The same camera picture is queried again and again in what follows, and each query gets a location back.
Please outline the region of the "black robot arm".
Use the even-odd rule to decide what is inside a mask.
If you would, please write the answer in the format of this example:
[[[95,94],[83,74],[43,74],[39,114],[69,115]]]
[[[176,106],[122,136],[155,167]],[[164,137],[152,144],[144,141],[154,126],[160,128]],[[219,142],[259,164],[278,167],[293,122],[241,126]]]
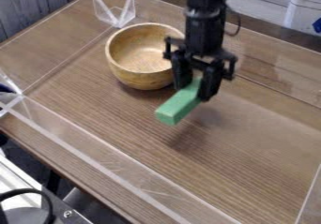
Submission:
[[[163,58],[170,60],[174,88],[191,84],[193,71],[203,73],[197,97],[207,102],[223,79],[234,77],[238,57],[223,48],[227,0],[187,0],[184,37],[166,37]]]

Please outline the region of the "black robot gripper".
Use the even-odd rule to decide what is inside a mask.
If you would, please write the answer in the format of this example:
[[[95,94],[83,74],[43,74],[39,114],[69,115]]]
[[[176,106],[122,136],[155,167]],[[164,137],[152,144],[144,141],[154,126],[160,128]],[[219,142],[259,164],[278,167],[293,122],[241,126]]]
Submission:
[[[186,12],[183,37],[166,37],[163,57],[171,62],[174,88],[180,90],[191,83],[193,69],[203,71],[198,97],[207,102],[217,95],[222,79],[231,80],[238,57],[223,48],[223,37],[235,36],[226,27],[226,9]]]

